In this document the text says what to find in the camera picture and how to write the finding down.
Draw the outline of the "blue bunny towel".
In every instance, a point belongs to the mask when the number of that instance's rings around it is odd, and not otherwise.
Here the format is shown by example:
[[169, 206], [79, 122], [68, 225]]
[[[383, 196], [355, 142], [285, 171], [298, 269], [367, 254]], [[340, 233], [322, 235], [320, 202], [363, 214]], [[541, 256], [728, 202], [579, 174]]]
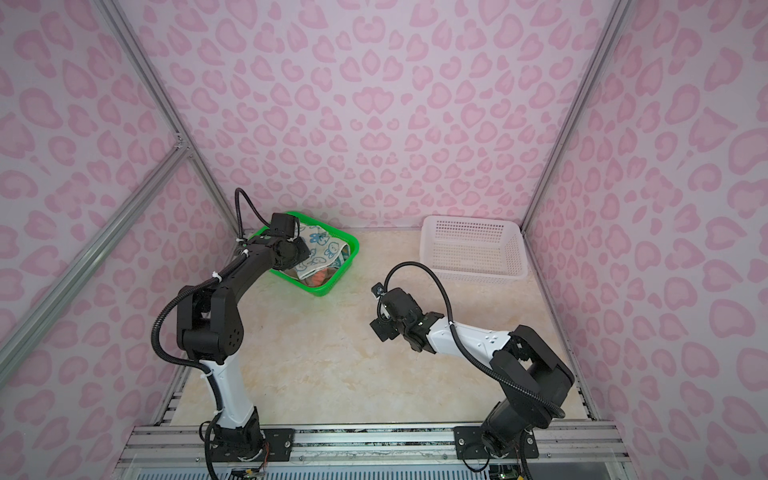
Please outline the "blue bunny towel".
[[351, 255], [351, 247], [341, 238], [331, 235], [318, 225], [302, 225], [300, 237], [309, 249], [309, 258], [295, 267], [299, 280], [328, 268], [341, 267]]

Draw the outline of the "green plastic basket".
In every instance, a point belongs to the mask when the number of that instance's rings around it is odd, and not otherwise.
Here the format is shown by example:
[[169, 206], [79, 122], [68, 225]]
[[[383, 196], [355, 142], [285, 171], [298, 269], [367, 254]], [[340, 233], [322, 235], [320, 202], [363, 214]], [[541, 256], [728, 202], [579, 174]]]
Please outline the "green plastic basket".
[[352, 266], [360, 242], [351, 233], [298, 211], [299, 234], [309, 248], [307, 260], [287, 271], [271, 270], [282, 280], [316, 297], [327, 295]]

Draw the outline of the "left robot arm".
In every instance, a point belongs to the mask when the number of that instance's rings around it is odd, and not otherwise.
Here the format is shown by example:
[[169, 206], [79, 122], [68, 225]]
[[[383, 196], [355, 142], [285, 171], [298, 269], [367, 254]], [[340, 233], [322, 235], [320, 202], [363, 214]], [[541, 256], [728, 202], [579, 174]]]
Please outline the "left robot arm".
[[266, 231], [242, 241], [237, 255], [209, 281], [184, 289], [177, 307], [177, 344], [202, 368], [214, 399], [214, 439], [247, 456], [262, 449], [264, 436], [238, 359], [245, 337], [238, 304], [264, 273], [292, 269], [308, 258], [299, 219], [276, 213]]

